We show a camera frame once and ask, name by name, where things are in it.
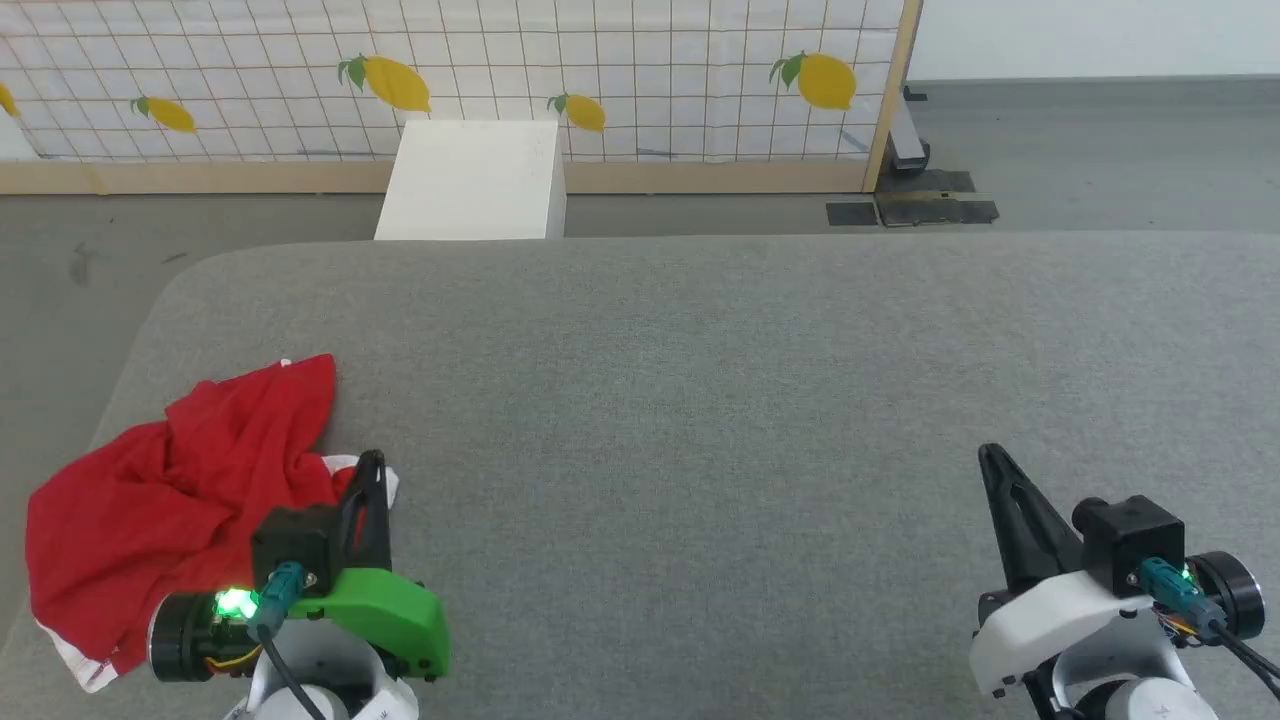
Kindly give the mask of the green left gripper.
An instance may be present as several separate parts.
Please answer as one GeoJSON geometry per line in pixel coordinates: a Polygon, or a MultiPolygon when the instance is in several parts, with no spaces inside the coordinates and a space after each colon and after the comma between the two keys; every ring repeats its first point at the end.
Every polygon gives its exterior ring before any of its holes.
{"type": "Polygon", "coordinates": [[[393,676],[433,682],[451,670],[452,643],[443,603],[424,585],[389,571],[390,483],[383,451],[371,448],[352,468],[338,505],[332,592],[306,597],[270,579],[264,591],[230,587],[169,594],[148,628],[148,664],[160,682],[247,676],[265,652],[266,626],[276,653],[285,633],[330,621],[367,644],[393,676]],[[349,568],[362,548],[365,568],[349,568]]]}

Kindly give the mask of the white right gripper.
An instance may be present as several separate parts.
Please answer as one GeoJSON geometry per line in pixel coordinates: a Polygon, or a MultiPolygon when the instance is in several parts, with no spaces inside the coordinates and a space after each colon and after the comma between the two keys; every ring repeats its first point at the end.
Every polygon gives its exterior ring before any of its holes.
{"type": "Polygon", "coordinates": [[[969,667],[982,692],[1196,698],[1178,653],[1188,647],[1225,648],[1266,678],[1266,657],[1249,644],[1265,629],[1265,597],[1234,556],[1196,555],[1181,570],[1148,559],[1142,593],[1119,598],[1078,571],[1080,537],[1004,446],[982,445],[978,460],[1011,593],[980,600],[969,667]]]}

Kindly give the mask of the red shorts with white stripe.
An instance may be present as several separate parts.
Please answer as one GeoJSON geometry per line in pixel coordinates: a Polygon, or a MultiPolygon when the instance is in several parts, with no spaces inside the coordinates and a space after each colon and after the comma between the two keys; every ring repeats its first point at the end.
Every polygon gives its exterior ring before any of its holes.
{"type": "Polygon", "coordinates": [[[29,605],[83,691],[146,661],[168,594],[251,587],[273,509],[340,500],[357,459],[317,451],[335,382],[328,354],[200,382],[33,492],[29,605]]]}

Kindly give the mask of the black floor plate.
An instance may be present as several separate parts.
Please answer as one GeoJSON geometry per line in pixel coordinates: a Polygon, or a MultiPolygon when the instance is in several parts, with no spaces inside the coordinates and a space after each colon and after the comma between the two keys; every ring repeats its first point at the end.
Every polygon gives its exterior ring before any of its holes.
{"type": "Polygon", "coordinates": [[[968,170],[884,172],[876,192],[858,201],[826,204],[832,227],[887,229],[924,225],[988,225],[1000,219],[996,201],[977,191],[968,170]]]}

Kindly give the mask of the white rectangular box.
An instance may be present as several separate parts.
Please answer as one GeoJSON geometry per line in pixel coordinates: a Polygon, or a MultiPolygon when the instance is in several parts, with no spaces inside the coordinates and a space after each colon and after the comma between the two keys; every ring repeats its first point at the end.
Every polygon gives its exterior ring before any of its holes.
{"type": "Polygon", "coordinates": [[[559,145],[553,120],[410,120],[374,241],[563,237],[559,145]]]}

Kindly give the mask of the grey metal partition foot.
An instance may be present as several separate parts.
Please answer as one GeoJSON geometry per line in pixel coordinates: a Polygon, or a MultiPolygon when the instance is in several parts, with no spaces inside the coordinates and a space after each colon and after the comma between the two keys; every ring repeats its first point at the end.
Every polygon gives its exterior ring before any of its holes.
{"type": "Polygon", "coordinates": [[[920,137],[911,115],[911,102],[924,102],[927,94],[902,87],[901,101],[890,127],[888,169],[896,176],[919,176],[931,163],[931,146],[920,137]]]}

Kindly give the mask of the lemon-print grid partition panel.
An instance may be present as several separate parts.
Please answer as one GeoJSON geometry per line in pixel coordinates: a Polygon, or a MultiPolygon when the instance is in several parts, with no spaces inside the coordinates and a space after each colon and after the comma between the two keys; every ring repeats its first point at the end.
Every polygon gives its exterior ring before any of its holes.
{"type": "Polygon", "coordinates": [[[378,193],[544,120],[573,193],[870,192],[924,0],[0,0],[0,193],[378,193]]]}

